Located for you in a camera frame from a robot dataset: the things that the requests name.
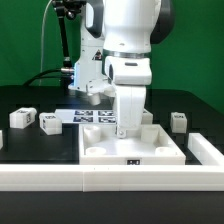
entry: white foam block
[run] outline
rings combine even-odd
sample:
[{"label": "white foam block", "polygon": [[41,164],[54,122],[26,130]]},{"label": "white foam block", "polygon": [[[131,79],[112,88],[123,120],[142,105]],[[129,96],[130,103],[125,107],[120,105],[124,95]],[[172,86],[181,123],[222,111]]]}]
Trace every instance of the white foam block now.
[{"label": "white foam block", "polygon": [[10,128],[24,129],[35,121],[37,111],[35,108],[22,107],[9,115]]},{"label": "white foam block", "polygon": [[202,165],[224,166],[224,156],[199,133],[190,133],[188,148]]},{"label": "white foam block", "polygon": [[57,135],[62,133],[62,121],[54,113],[41,113],[40,128],[47,135]]}]

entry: black cable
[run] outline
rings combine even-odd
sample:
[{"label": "black cable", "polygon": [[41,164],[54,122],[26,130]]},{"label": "black cable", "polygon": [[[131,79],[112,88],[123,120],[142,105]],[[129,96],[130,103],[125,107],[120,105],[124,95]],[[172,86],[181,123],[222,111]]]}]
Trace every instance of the black cable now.
[{"label": "black cable", "polygon": [[34,80],[37,80],[37,79],[60,79],[60,78],[69,78],[70,79],[71,76],[69,76],[69,75],[55,75],[55,76],[35,77],[35,78],[32,79],[32,82]]},{"label": "black cable", "polygon": [[46,71],[44,71],[44,72],[41,72],[41,73],[35,75],[33,78],[27,80],[27,81],[23,84],[23,86],[29,86],[30,83],[32,83],[34,80],[36,80],[36,79],[40,79],[42,76],[45,76],[45,75],[47,75],[47,74],[50,74],[50,73],[56,73],[56,72],[61,72],[61,69],[60,69],[60,68],[56,68],[56,69],[50,69],[50,70],[46,70]]}]

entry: cable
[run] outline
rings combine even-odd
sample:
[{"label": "cable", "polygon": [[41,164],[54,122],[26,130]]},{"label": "cable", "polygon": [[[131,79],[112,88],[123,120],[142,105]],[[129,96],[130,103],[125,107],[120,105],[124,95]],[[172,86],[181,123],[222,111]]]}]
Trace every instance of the cable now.
[{"label": "cable", "polygon": [[23,85],[25,87],[29,86],[33,81],[37,80],[37,79],[61,79],[61,78],[71,78],[68,75],[55,75],[55,76],[44,76],[44,77],[36,77],[36,78],[32,78],[29,80],[29,82],[25,82]]},{"label": "cable", "polygon": [[31,78],[31,79],[29,79],[28,81],[26,81],[26,82],[23,84],[23,86],[29,86],[30,83],[32,83],[34,80],[45,78],[45,77],[43,77],[43,76],[45,76],[45,75],[47,75],[47,74],[50,74],[50,73],[55,73],[55,72],[61,72],[61,69],[60,69],[60,68],[56,68],[56,69],[50,69],[50,70],[46,70],[46,71],[44,71],[44,72],[41,72],[41,73],[35,75],[33,78]]},{"label": "cable", "polygon": [[48,9],[51,5],[52,0],[50,0],[45,8],[43,21],[42,21],[42,30],[41,30],[41,64],[40,64],[40,72],[43,72],[43,66],[44,66],[44,37],[45,37],[45,25],[46,25],[46,17]]}]

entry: white platform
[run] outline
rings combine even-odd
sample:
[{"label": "white platform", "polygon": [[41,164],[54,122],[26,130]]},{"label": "white platform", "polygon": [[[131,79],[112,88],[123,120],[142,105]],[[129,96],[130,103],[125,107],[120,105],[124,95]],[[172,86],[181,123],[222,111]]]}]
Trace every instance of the white platform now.
[{"label": "white platform", "polygon": [[223,155],[199,133],[188,145],[202,165],[0,165],[0,191],[224,191]]}]

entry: white block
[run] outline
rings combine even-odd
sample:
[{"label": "white block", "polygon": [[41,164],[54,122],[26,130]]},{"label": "white block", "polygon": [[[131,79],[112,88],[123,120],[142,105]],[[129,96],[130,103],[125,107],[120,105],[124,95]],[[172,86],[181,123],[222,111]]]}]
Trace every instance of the white block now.
[{"label": "white block", "polygon": [[142,124],[152,124],[152,121],[153,121],[153,114],[144,109],[142,115]]},{"label": "white block", "polygon": [[224,156],[199,133],[190,133],[188,148],[202,165],[224,166]]},{"label": "white block", "polygon": [[187,132],[187,118],[184,113],[171,113],[170,126],[173,133]]},{"label": "white block", "polygon": [[3,136],[2,131],[0,130],[0,149],[3,147]]},{"label": "white block", "polygon": [[37,111],[35,108],[20,108],[9,115],[10,128],[24,129],[35,121]]},{"label": "white block", "polygon": [[57,135],[62,133],[62,121],[54,113],[41,113],[40,116],[40,128],[47,135]]}]

